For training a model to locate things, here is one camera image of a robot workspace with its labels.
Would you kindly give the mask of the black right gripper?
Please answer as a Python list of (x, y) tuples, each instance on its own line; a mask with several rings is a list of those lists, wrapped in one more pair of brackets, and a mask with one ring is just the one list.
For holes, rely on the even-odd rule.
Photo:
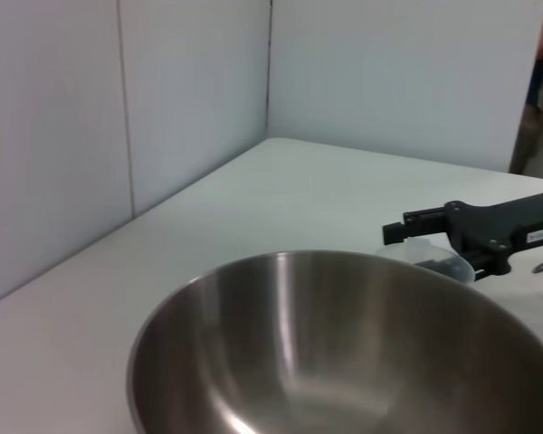
[(450, 202), (405, 212), (403, 219), (382, 228), (383, 243), (446, 232), (459, 255), (413, 263), (457, 281), (503, 276), (512, 255), (543, 246), (543, 193), (491, 206)]

